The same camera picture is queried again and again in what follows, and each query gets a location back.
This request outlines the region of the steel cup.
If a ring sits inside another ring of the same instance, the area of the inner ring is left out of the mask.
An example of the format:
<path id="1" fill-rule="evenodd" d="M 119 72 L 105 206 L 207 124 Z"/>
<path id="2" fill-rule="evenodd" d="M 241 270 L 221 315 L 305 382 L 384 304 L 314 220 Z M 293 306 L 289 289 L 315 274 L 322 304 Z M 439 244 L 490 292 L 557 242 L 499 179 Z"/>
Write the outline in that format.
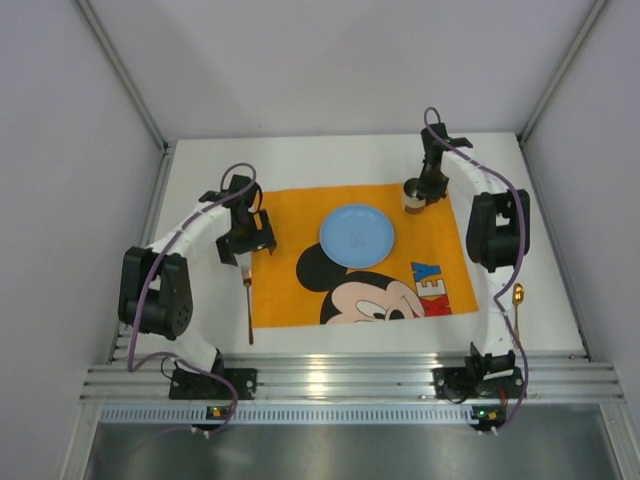
<path id="1" fill-rule="evenodd" d="M 419 214 L 426 207 L 426 200 L 419 195 L 417 186 L 417 178 L 410 178 L 403 184 L 402 205 L 407 214 Z"/>

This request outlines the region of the rose gold fork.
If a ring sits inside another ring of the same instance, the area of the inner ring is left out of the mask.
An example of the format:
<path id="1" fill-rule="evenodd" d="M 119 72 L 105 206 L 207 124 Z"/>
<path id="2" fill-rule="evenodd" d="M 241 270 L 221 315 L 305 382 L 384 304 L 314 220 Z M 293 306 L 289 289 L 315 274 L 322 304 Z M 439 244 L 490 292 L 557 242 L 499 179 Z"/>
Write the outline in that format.
<path id="1" fill-rule="evenodd" d="M 254 332 L 253 332 L 253 320 L 252 320 L 252 307 L 251 307 L 251 287 L 252 287 L 252 274 L 248 265 L 241 266 L 242 282 L 245 288 L 246 302 L 247 302 L 247 319 L 248 319 L 248 342 L 250 345 L 254 344 Z"/>

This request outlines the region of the orange Mickey Mouse placemat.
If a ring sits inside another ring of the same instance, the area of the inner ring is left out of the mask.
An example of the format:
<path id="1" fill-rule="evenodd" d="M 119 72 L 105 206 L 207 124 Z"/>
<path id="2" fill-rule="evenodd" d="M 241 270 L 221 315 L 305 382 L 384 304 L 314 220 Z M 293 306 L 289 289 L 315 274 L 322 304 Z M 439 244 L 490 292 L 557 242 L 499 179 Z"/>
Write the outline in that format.
<path id="1" fill-rule="evenodd" d="M 399 184 L 266 193 L 277 247 L 252 256 L 254 326 L 337 326 L 476 312 L 450 200 L 408 214 L 401 193 Z M 389 256 L 367 269 L 338 265 L 320 245 L 326 216 L 349 204 L 380 210 L 394 228 Z"/>

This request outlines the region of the blue plate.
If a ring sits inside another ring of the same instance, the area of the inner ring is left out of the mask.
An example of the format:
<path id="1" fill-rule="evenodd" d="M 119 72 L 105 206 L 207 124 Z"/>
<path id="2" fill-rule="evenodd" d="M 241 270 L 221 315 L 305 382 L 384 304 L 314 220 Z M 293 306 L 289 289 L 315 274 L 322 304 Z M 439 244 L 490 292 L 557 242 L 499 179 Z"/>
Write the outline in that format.
<path id="1" fill-rule="evenodd" d="M 319 230 L 319 244 L 334 263 L 348 269 L 378 265 L 391 253 L 395 230 L 379 209 L 347 204 L 331 211 Z"/>

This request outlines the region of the gold spoon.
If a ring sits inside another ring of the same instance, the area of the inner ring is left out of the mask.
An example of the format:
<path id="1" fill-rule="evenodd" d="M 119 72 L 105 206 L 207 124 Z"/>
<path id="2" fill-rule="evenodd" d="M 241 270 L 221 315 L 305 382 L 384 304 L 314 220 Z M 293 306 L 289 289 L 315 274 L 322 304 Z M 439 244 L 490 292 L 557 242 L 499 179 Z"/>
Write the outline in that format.
<path id="1" fill-rule="evenodd" d="M 519 308 L 524 302 L 525 289 L 521 283 L 515 283 L 512 291 L 512 305 L 514 308 L 514 333 L 520 339 Z"/>

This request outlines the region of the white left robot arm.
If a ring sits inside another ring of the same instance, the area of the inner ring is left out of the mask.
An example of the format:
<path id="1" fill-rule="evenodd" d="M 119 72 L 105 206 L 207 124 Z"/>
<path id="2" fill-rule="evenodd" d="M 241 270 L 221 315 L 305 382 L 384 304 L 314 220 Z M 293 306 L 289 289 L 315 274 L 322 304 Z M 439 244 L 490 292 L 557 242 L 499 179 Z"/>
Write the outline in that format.
<path id="1" fill-rule="evenodd" d="M 207 376 L 221 367 L 219 349 L 191 324 L 196 308 L 190 269 L 210 254 L 236 267 L 240 255 L 274 251 L 277 242 L 263 198 L 255 172 L 225 172 L 219 189 L 204 193 L 169 233 L 125 252 L 117 312 L 132 328 L 129 372 L 154 358 L 171 358 Z"/>

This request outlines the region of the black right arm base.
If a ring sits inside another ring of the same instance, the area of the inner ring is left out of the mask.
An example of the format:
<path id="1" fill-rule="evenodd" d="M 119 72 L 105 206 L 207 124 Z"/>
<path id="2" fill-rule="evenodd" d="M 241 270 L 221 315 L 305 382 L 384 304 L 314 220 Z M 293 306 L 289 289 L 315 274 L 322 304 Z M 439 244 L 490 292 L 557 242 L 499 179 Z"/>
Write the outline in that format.
<path id="1" fill-rule="evenodd" d="M 433 370 L 436 398 L 461 404 L 473 399 L 515 400 L 524 391 L 524 377 L 512 349 L 505 354 L 482 354 L 474 343 L 463 366 Z"/>

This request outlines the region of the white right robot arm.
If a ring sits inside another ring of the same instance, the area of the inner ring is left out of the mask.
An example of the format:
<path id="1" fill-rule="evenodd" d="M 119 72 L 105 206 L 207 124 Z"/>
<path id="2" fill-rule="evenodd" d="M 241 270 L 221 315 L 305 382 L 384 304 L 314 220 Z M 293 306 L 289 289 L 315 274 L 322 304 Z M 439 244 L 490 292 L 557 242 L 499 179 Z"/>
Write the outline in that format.
<path id="1" fill-rule="evenodd" d="M 465 245 L 477 268 L 480 306 L 473 346 L 483 357 L 506 356 L 513 348 L 513 325 L 500 298 L 512 290 L 529 249 L 528 192 L 472 158 L 470 141 L 449 137 L 444 124 L 426 126 L 421 136 L 426 184 L 454 184 L 471 205 Z"/>

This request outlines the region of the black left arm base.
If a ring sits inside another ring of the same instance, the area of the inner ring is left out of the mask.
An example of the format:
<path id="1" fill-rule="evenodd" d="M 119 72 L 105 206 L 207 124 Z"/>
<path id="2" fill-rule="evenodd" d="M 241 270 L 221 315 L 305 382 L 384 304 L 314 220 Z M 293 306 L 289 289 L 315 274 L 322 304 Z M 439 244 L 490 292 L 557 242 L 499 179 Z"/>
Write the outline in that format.
<path id="1" fill-rule="evenodd" d="M 231 389 L 219 380 L 212 379 L 187 368 L 172 359 L 173 371 L 168 374 L 165 364 L 168 358 L 161 361 L 161 374 L 170 380 L 169 398 L 171 400 L 232 400 Z M 254 398 L 257 387 L 258 372 L 254 368 L 226 367 L 222 357 L 214 363 L 212 372 L 226 380 L 236 391 L 239 400 Z"/>

